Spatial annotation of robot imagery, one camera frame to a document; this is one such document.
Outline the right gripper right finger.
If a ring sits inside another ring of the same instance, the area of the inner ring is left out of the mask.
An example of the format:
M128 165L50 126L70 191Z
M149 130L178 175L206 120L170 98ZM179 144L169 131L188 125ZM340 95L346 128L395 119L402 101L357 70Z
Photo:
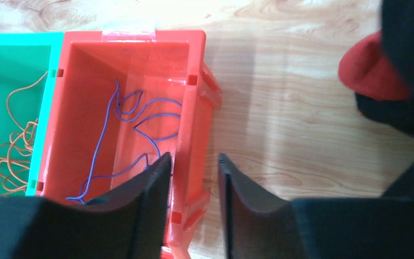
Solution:
M414 200L284 200L224 153L218 184L226 258L414 258Z

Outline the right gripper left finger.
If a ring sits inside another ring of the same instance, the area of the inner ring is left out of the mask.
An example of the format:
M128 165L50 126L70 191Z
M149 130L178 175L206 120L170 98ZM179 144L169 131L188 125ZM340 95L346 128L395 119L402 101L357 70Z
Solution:
M172 158L85 205L0 197L0 258L160 258Z

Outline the red plastic bin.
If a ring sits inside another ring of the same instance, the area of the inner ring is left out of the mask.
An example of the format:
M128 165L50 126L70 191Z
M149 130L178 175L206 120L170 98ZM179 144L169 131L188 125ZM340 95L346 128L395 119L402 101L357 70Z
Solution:
M202 30L64 34L36 194L73 205L172 156L162 258L189 258L206 212L206 150L220 88Z

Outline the red shirt on hanger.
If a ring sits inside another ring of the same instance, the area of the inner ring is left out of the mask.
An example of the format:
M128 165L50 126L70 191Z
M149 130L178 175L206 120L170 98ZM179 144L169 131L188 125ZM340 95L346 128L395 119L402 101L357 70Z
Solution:
M410 89L385 55L381 42L379 30L353 45L339 62L339 80L373 100L408 100Z

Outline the green plastic bin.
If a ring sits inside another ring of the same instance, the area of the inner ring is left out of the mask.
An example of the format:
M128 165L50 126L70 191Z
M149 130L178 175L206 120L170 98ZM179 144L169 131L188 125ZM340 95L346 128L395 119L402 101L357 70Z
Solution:
M63 33L0 33L0 196L33 196Z

